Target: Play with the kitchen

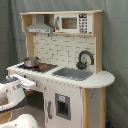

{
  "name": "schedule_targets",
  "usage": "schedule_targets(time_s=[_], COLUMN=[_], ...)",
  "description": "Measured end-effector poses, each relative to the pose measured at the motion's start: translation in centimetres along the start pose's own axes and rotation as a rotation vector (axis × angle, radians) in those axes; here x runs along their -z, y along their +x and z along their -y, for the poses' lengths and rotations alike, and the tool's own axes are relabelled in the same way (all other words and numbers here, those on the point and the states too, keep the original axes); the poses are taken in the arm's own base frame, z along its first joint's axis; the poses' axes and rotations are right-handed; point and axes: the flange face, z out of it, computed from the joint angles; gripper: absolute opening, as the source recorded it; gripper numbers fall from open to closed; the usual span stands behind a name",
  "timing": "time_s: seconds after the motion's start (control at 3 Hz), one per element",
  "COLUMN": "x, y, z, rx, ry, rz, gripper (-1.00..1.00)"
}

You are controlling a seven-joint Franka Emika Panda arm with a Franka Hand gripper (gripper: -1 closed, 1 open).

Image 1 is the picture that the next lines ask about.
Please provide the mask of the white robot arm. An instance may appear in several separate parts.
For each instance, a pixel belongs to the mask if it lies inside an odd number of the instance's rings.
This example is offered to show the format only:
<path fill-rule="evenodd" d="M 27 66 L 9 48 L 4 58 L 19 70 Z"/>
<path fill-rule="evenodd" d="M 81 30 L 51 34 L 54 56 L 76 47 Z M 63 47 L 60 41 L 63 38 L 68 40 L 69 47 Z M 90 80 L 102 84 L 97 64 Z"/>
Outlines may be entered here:
<path fill-rule="evenodd" d="M 0 95 L 5 93 L 8 103 L 0 106 L 0 114 L 23 107 L 27 98 L 21 82 L 16 77 L 7 77 L 0 83 Z M 37 121 L 30 114 L 21 114 L 18 118 L 0 124 L 0 128 L 39 128 Z"/>

